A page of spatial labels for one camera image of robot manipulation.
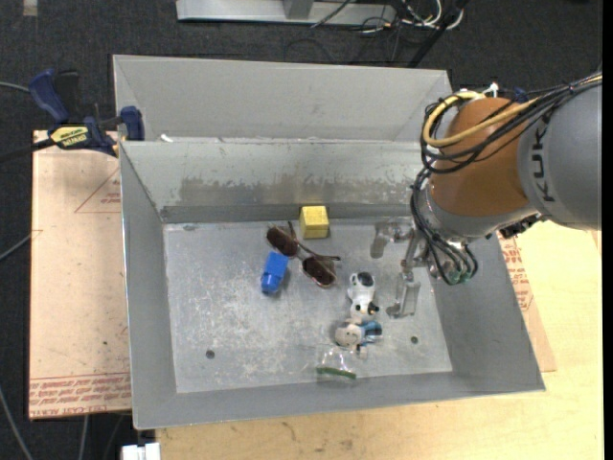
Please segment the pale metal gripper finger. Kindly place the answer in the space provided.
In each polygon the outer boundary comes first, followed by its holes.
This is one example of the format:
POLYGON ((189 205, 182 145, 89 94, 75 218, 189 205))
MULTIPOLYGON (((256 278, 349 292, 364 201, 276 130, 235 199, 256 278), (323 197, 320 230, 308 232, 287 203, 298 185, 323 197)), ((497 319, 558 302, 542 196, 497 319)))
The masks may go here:
POLYGON ((421 283, 413 271, 402 272, 397 276, 394 303, 386 308, 392 319, 414 316, 417 311, 421 283))
POLYGON ((389 243, 408 242, 413 236, 413 227, 396 220, 379 221, 375 224, 375 237, 370 246, 372 259, 380 259, 389 243))

